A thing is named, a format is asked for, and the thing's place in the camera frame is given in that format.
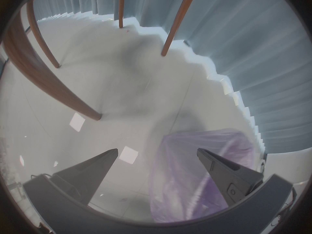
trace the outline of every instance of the plastic bag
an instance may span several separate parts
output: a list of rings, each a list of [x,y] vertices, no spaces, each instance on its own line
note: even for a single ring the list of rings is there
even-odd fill
[[[196,219],[228,207],[197,157],[204,148],[252,168],[254,149],[234,129],[165,135],[149,179],[151,213],[156,222]]]

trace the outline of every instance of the wooden table leg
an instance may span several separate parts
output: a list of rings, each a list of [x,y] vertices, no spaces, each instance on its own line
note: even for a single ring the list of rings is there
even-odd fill
[[[179,26],[180,26],[180,24],[184,18],[189,6],[191,5],[192,1],[193,0],[183,0],[182,1],[181,6],[177,12],[177,15],[174,18],[174,23],[171,26],[171,29],[170,29],[169,35],[167,37],[167,40],[165,42],[165,45],[163,46],[163,50],[161,52],[161,55],[163,57],[166,56],[168,49],[171,45],[171,42],[174,39],[174,35],[177,33],[177,30],[178,30],[178,28],[179,28]]]
[[[79,113],[95,120],[101,118],[101,114],[70,91],[41,60],[25,34],[20,12],[10,25],[3,43],[12,63],[38,88]]]
[[[119,0],[119,7],[118,7],[119,28],[123,27],[123,7],[124,7],[124,0]]]
[[[45,43],[45,41],[44,41],[44,39],[40,33],[40,30],[39,30],[39,27],[38,27],[38,24],[37,24],[37,21],[35,18],[33,0],[30,0],[29,2],[27,2],[27,17],[28,17],[29,26],[30,26],[30,28],[34,34],[34,37],[36,38],[39,46],[41,47],[43,52],[46,54],[46,56],[49,58],[50,62],[52,62],[54,67],[59,68],[60,64],[55,59],[54,55],[51,53],[48,45]]]

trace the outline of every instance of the trash bag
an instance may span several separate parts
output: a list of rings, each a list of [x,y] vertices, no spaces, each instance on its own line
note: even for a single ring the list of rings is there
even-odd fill
[[[254,148],[234,129],[165,135],[149,178],[150,209],[155,222],[196,219],[228,207],[197,157],[204,148],[252,169]]]

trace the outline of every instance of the wooden chair leg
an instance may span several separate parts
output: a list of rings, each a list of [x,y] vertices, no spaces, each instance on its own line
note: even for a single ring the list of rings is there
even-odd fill
[[[167,40],[165,42],[165,45],[163,46],[163,50],[161,52],[161,55],[163,57],[166,56],[168,49],[171,45],[171,42],[174,39],[174,35],[177,33],[177,30],[178,30],[178,28],[179,28],[179,26],[180,26],[180,24],[184,18],[189,6],[191,5],[192,1],[193,0],[183,0],[182,1],[181,6],[177,12],[177,15],[174,18],[174,23],[171,26],[171,29],[170,29],[169,35],[167,37]]]
[[[124,7],[124,0],[119,0],[119,7],[118,7],[119,28],[123,27],[123,7]]]
[[[95,120],[101,118],[101,114],[70,91],[41,60],[25,34],[20,12],[10,25],[3,43],[12,63],[38,88],[79,113]]]
[[[33,0],[30,0],[29,2],[27,2],[27,17],[28,17],[30,29],[32,30],[34,37],[36,38],[39,46],[41,47],[43,52],[46,54],[46,56],[49,58],[50,62],[52,62],[54,67],[59,68],[60,64],[55,59],[54,55],[51,53],[48,45],[45,43],[40,33],[40,30],[39,30],[39,27],[35,18]]]

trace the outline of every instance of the wooden leg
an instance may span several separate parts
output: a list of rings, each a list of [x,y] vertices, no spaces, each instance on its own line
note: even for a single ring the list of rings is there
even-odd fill
[[[13,20],[3,43],[12,63],[38,88],[77,112],[95,120],[101,118],[101,114],[70,91],[41,60],[25,34],[21,13]]]
[[[119,28],[123,27],[123,7],[124,0],[119,0],[119,8],[118,8]]]
[[[27,17],[28,17],[30,29],[32,30],[34,37],[36,38],[39,46],[41,47],[43,52],[46,54],[46,56],[49,58],[49,60],[52,62],[54,67],[59,68],[60,64],[57,62],[57,60],[55,59],[55,57],[51,53],[48,45],[45,43],[45,41],[44,41],[44,39],[40,33],[39,27],[37,25],[37,21],[35,19],[34,5],[33,5],[32,0],[30,0],[27,3]]]
[[[171,45],[171,42],[173,41],[174,39],[174,35],[177,33],[177,30],[186,14],[186,11],[188,10],[189,6],[191,5],[193,0],[183,0],[182,3],[181,3],[181,6],[177,12],[177,15],[174,19],[174,23],[172,24],[171,26],[171,29],[170,29],[170,32],[169,32],[169,35],[167,37],[167,40],[165,42],[165,45],[163,46],[163,50],[161,52],[161,55],[164,57],[166,56],[167,52],[168,52],[168,49]]]

